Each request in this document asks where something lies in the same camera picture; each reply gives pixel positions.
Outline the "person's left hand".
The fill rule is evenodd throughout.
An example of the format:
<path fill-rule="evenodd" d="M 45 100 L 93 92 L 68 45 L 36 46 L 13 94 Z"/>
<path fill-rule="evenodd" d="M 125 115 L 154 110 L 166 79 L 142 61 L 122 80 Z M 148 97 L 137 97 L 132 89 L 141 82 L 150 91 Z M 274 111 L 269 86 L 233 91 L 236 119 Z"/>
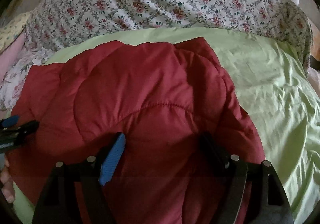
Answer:
<path fill-rule="evenodd" d="M 4 167 L 1 170 L 1 191 L 8 203 L 13 203 L 15 201 L 15 190 L 14 190 L 14 182 L 9 173 L 9 162 L 8 159 L 4 158 Z"/>

